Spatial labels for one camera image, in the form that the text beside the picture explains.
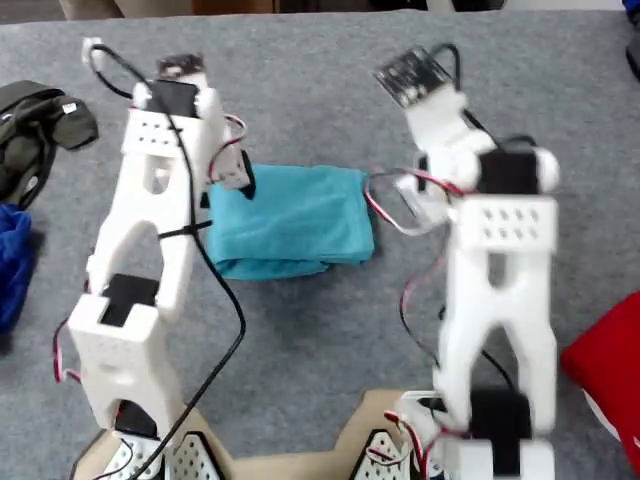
cardboard base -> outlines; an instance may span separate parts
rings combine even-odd
[[[188,430],[205,434],[226,480],[348,480],[372,430],[389,429],[392,435],[395,434],[382,414],[393,408],[402,393],[400,390],[365,393],[362,403],[340,433],[335,448],[329,452],[233,459],[197,410],[187,419]],[[71,479],[91,480],[100,475],[119,446],[120,441],[110,432],[98,435],[76,461]]]

black cable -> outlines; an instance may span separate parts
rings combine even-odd
[[[449,73],[449,71],[436,60],[436,57],[438,55],[442,54],[442,52],[447,51],[451,52],[451,54],[453,55],[453,75],[451,75],[451,73]],[[451,81],[453,81],[453,84],[455,85],[456,90],[460,91],[462,89],[462,56],[460,55],[460,50],[458,49],[458,47],[450,42],[440,43],[429,51],[429,55],[432,57],[438,70],[446,77],[451,79]],[[499,148],[502,148],[504,145],[507,145],[509,143],[525,143],[531,147],[538,146],[531,135],[512,135],[511,137],[501,142],[497,138],[495,138],[491,134],[491,132],[489,132],[489,130],[482,124],[480,120],[478,120],[478,118],[473,113],[471,113],[470,110],[464,109],[462,114],[471,125],[489,135],[491,141],[495,143]]]
[[[102,72],[100,70],[98,70],[98,68],[96,67],[96,62],[93,58],[93,55],[91,55],[91,53],[94,50],[101,50],[100,48],[95,48],[95,47],[99,47],[100,45],[93,45],[90,49],[89,49],[89,68],[91,68],[91,71],[94,73],[94,75],[96,77],[98,77],[98,80],[100,80],[100,82],[107,87],[109,90],[111,90],[113,93],[115,93],[116,95],[121,96],[122,98],[126,98],[128,100],[132,100],[133,99],[133,95],[129,92],[126,92],[118,87],[116,87],[113,83],[111,83],[109,80],[107,80],[107,77],[105,77]]]
[[[451,55],[453,55],[453,75],[451,75],[447,69],[435,60],[435,58],[442,52],[451,52]],[[456,90],[460,91],[462,89],[462,57],[460,56],[460,50],[458,50],[458,47],[449,42],[440,43],[429,51],[429,55],[433,58],[441,73],[452,79]]]
[[[447,201],[448,203],[451,203],[451,199],[448,194],[447,194]],[[434,255],[433,260],[431,261],[431,264],[427,267],[426,269],[427,272],[431,272],[436,267],[436,264],[440,261],[440,259],[444,255],[445,250],[447,249],[447,245],[449,244],[449,238],[451,236],[451,224],[447,222],[445,228],[446,228],[446,231],[443,235],[442,245],[438,249],[438,254]],[[413,340],[413,342],[418,346],[418,348],[422,350],[424,353],[426,353],[427,355],[429,355],[433,360],[433,363],[435,363],[436,367],[440,368],[440,361],[438,360],[438,356],[435,353],[433,353],[432,349],[430,349],[424,343],[422,343],[422,341],[413,333],[413,330],[411,330],[411,327],[407,322],[407,318],[405,317],[403,297],[404,295],[400,295],[400,300],[398,302],[398,312],[400,313],[400,322],[402,323],[404,330],[407,332],[411,340]]]
[[[535,141],[535,139],[531,135],[524,135],[524,134],[511,135],[509,138],[505,138],[504,140],[502,140],[501,143],[503,145],[507,145],[509,143],[524,143],[526,145],[529,145],[530,147],[538,146],[538,143]]]
[[[444,320],[444,314],[446,311],[447,311],[447,306],[442,305],[442,307],[440,307],[440,311],[438,312],[438,319],[440,321]],[[507,371],[504,369],[504,367],[500,365],[500,362],[498,362],[489,352],[487,352],[484,349],[482,350],[482,356],[486,358],[491,363],[491,365],[493,365],[496,368],[496,370],[498,370],[498,373],[502,376],[502,378],[504,378],[504,381],[509,387],[509,389],[515,390],[516,386],[514,385],[513,380],[511,380],[511,377],[509,376]]]
[[[174,135],[176,137],[176,141],[178,142],[178,147],[180,148],[180,150],[182,152],[182,157],[183,157],[183,160],[184,160],[184,163],[185,163],[185,167],[186,167],[187,173],[188,173],[188,178],[189,178],[189,224],[187,225],[187,227],[189,229],[189,233],[193,237],[193,240],[195,242],[196,248],[200,252],[200,255],[202,256],[202,259],[204,260],[205,264],[207,265],[207,268],[211,271],[211,273],[216,278],[216,280],[218,281],[218,283],[220,284],[222,289],[225,291],[225,293],[229,297],[229,300],[231,300],[231,303],[233,304],[233,307],[234,307],[234,309],[236,311],[236,315],[237,315],[238,320],[240,322],[240,331],[238,332],[238,335],[236,336],[235,340],[233,341],[233,343],[231,344],[231,346],[229,347],[227,352],[224,354],[222,359],[217,363],[217,365],[213,368],[213,370],[208,375],[208,377],[205,379],[205,381],[202,383],[202,385],[198,388],[198,390],[193,395],[193,397],[191,398],[189,403],[187,403],[187,406],[185,407],[185,409],[182,412],[182,414],[180,415],[180,417],[178,417],[178,419],[175,421],[175,423],[173,424],[173,426],[171,427],[169,432],[165,435],[165,437],[162,439],[162,441],[158,444],[158,446],[153,451],[153,453],[133,473],[133,475],[128,478],[128,480],[136,480],[137,478],[140,477],[140,475],[142,475],[145,472],[145,470],[147,470],[147,468],[149,468],[151,466],[151,464],[155,461],[155,459],[158,458],[162,454],[164,448],[167,446],[167,444],[169,443],[171,438],[175,435],[175,433],[178,431],[178,429],[180,429],[180,427],[185,422],[185,420],[187,419],[187,417],[189,416],[191,411],[194,409],[194,407],[196,406],[196,404],[198,403],[200,398],[207,391],[207,389],[211,385],[211,382],[213,382],[213,380],[218,376],[220,371],[225,367],[227,362],[231,359],[231,357],[233,356],[233,354],[237,350],[238,346],[240,346],[240,343],[242,343],[242,340],[244,338],[244,335],[245,335],[246,329],[247,329],[247,322],[246,322],[246,320],[244,318],[244,313],[242,311],[242,306],[240,305],[240,302],[238,301],[235,293],[233,292],[233,290],[231,289],[229,284],[226,282],[226,280],[222,277],[222,275],[220,275],[220,272],[218,272],[218,270],[216,270],[215,265],[213,264],[213,262],[211,261],[211,259],[207,255],[206,249],[205,249],[204,245],[202,244],[202,241],[200,240],[200,237],[198,236],[198,224],[197,224],[197,219],[196,219],[196,202],[195,202],[195,187],[194,187],[193,169],[191,167],[191,162],[189,160],[189,154],[187,153],[187,149],[186,149],[186,147],[184,145],[184,142],[182,141],[182,136],[180,135],[180,132],[178,131],[178,128],[176,127],[176,125],[175,125],[175,123],[173,121],[173,118],[171,117],[171,113],[169,112],[169,108],[167,107],[167,104],[165,103],[164,98],[162,98],[162,95],[154,89],[153,85],[144,77],[144,75],[142,75],[140,73],[140,71],[138,69],[136,69],[133,65],[131,65],[129,62],[127,62],[119,54],[114,52],[111,48],[107,47],[106,45],[93,45],[91,47],[91,49],[89,50],[89,57],[90,58],[91,58],[91,55],[92,55],[94,50],[102,51],[102,52],[108,54],[122,68],[124,68],[127,72],[129,72],[139,82],[144,84],[149,89],[151,94],[153,95],[153,98],[157,101],[157,104],[160,107],[161,113],[164,114],[165,117],[167,118],[167,122],[169,123],[169,128],[170,128],[171,131],[173,131],[173,133],[174,133]]]

blue cloth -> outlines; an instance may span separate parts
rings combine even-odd
[[[218,271],[237,280],[319,273],[373,254],[373,232],[359,170],[255,165],[256,195],[211,188],[208,250]]]
[[[0,205],[0,333],[17,320],[27,294],[33,255],[31,217],[15,205]]]

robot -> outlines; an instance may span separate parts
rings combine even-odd
[[[85,42],[83,58],[99,71],[102,52],[95,45],[101,45],[99,39]],[[248,156],[233,142],[218,92],[207,85],[202,58],[164,59],[150,84],[153,91],[142,82],[133,90],[113,203],[87,263],[86,292],[68,320],[82,364],[82,387],[97,423],[123,440],[106,469],[117,472],[106,477],[114,479],[136,472],[185,410],[165,347],[167,324],[181,317],[196,249],[194,232],[185,226],[192,214],[200,216],[205,209],[209,181],[239,189],[247,198],[255,192]],[[180,131],[191,172],[165,108]],[[202,200],[197,212],[191,211],[196,199],[187,195],[190,191]],[[160,241],[160,280],[118,274],[148,225],[157,229]],[[165,454],[139,478],[187,478],[177,466],[189,455],[202,462],[204,478],[220,477],[204,437],[187,429],[188,422],[182,423]],[[180,444],[188,451],[176,453]],[[120,468],[128,450],[127,468]]]
[[[478,128],[466,96],[422,48],[375,76],[404,109],[418,168],[472,192],[442,208],[446,203],[433,201],[442,199],[439,187],[411,175],[396,184],[419,222],[452,224],[435,392],[405,393],[396,405],[399,421],[415,428],[421,451],[429,450],[433,478],[444,478],[444,469],[454,480],[552,480],[553,449],[543,436],[556,410],[549,290],[557,205],[549,193],[559,182],[558,162],[546,149],[500,143]],[[498,256],[504,271],[494,282]],[[498,327],[517,358],[518,388],[472,389],[474,363]],[[406,467],[404,478],[412,478]]]
[[[96,44],[99,40],[88,41],[84,56],[99,68]],[[419,221],[451,221],[452,234],[435,393],[405,393],[397,402],[396,420],[415,427],[420,450],[428,448],[432,463],[439,465],[434,469],[442,475],[444,469],[451,479],[552,480],[553,450],[544,435],[555,422],[549,278],[557,206],[548,194],[559,182],[557,160],[536,146],[497,142],[477,121],[469,127],[466,96],[423,49],[395,59],[376,78],[405,111],[421,152],[418,167],[473,192],[436,208],[433,199],[444,199],[440,189],[414,177],[398,182]],[[149,82],[139,82],[131,95],[113,204],[69,327],[94,416],[123,442],[98,478],[219,480],[224,475],[205,436],[189,422],[179,422],[185,407],[167,357],[165,328],[178,321],[184,307],[198,246],[188,234],[206,226],[192,217],[206,207],[208,179],[247,198],[253,197],[255,182],[246,153],[232,141],[218,93],[207,84],[201,57],[165,59],[151,84],[152,90]],[[162,100],[155,98],[158,93]],[[185,192],[200,196],[199,212]],[[149,224],[158,231],[164,260],[160,280],[117,273]],[[489,279],[493,255],[505,261],[499,284]],[[472,389],[474,362],[490,331],[500,326],[518,360],[519,388]],[[374,444],[384,444],[380,435],[372,433]],[[165,445],[161,439],[168,439]],[[159,446],[166,446],[162,454],[145,462]],[[389,450],[391,457],[406,451],[406,446]],[[389,468],[376,469],[378,478],[415,478],[410,457],[404,458],[395,464],[391,458]],[[199,470],[183,469],[194,462]],[[352,478],[370,478],[367,468],[363,458]]]

black strap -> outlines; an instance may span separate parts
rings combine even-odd
[[[186,225],[178,230],[172,230],[171,232],[164,232],[158,234],[158,240],[162,240],[164,238],[169,237],[177,237],[178,235],[197,235],[198,230],[202,230],[203,228],[207,228],[213,225],[211,220],[207,220],[206,222],[196,223],[194,225]]]

